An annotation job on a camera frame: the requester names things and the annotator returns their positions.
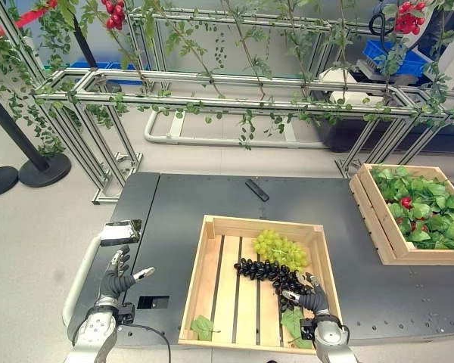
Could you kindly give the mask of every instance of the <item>green grapes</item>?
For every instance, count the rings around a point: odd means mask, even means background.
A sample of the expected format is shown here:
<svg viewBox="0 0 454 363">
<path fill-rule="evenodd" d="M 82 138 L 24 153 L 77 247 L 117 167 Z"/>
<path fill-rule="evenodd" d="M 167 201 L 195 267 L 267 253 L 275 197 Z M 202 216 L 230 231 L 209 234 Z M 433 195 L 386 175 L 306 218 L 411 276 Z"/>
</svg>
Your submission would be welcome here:
<svg viewBox="0 0 454 363">
<path fill-rule="evenodd" d="M 295 242 L 281 237 L 277 232 L 268 229 L 262 231 L 252 240 L 256 253 L 263 259 L 277 261 L 286 265 L 291 271 L 301 270 L 308 266 L 307 253 Z"/>
</svg>

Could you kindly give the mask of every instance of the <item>black remote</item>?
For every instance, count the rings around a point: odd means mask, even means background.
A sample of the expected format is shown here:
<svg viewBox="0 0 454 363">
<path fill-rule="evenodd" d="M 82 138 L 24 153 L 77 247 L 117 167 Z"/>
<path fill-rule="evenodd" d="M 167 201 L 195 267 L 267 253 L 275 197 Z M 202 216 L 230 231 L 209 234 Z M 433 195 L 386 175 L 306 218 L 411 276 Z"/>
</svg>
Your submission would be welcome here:
<svg viewBox="0 0 454 363">
<path fill-rule="evenodd" d="M 269 200 L 269 195 L 267 195 L 266 192 L 263 191 L 260 186 L 254 182 L 254 180 L 248 179 L 245 184 L 255 193 L 255 195 L 257 195 L 261 199 L 261 201 L 266 202 L 267 200 Z"/>
</svg>

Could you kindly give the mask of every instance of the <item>white tube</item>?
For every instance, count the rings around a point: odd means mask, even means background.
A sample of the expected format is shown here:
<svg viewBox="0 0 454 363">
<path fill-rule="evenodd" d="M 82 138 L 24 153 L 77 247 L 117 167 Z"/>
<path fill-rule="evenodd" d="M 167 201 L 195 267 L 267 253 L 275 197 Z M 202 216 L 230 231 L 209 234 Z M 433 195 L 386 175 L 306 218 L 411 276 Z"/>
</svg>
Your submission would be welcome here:
<svg viewBox="0 0 454 363">
<path fill-rule="evenodd" d="M 64 307 L 62 308 L 62 322 L 66 327 L 69 326 L 70 319 L 73 316 L 74 309 L 76 308 L 77 300 L 81 294 L 82 286 L 86 280 L 89 269 L 91 268 L 92 261 L 96 256 L 96 251 L 101 243 L 101 234 L 94 237 L 89 244 L 86 254 L 82 258 L 79 270 L 77 270 L 76 277 L 74 278 L 73 284 L 70 287 L 69 293 L 67 294 Z"/>
</svg>

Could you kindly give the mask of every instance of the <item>black cable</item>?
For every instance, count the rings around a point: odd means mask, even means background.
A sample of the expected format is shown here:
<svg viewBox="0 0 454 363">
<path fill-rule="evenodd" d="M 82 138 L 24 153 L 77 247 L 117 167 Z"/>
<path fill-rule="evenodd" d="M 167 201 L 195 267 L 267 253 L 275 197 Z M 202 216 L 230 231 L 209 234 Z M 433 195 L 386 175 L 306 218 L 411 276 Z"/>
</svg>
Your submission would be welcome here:
<svg viewBox="0 0 454 363">
<path fill-rule="evenodd" d="M 152 327 L 147 327 L 145 325 L 127 324 L 127 325 L 123 325 L 123 326 L 124 327 L 140 327 L 141 329 L 145 329 L 146 331 L 150 330 L 150 331 L 158 334 L 160 337 L 162 337 L 163 340 L 165 340 L 166 346 L 168 348 L 168 363 L 172 363 L 172 350 L 169 346 L 168 339 L 165 337 L 165 333 L 161 333 L 160 331 L 153 329 Z"/>
<path fill-rule="evenodd" d="M 348 345 L 348 343 L 349 343 L 349 341 L 350 341 L 350 329 L 349 329 L 348 326 L 346 326 L 346 325 L 341 325 L 341 327 L 342 327 L 344 330 L 346 330 L 347 333 L 348 333 L 348 337 L 347 337 L 347 345 Z"/>
</svg>

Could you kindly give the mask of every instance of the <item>vine leaf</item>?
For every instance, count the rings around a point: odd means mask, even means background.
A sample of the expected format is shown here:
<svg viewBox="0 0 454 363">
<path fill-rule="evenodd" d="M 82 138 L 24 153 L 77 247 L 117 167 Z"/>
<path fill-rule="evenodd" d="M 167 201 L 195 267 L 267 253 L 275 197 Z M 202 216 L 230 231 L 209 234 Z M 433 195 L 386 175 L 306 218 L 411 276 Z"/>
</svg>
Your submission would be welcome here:
<svg viewBox="0 0 454 363">
<path fill-rule="evenodd" d="M 304 316 L 299 309 L 295 309 L 293 311 L 286 310 L 282 313 L 281 324 L 288 329 L 289 334 L 293 337 L 293 343 L 296 347 L 311 349 L 313 347 L 311 340 L 301 339 L 301 319 L 304 319 Z"/>
<path fill-rule="evenodd" d="M 205 318 L 203 315 L 197 316 L 190 324 L 190 329 L 198 334 L 199 340 L 212 341 L 213 322 Z"/>
</svg>

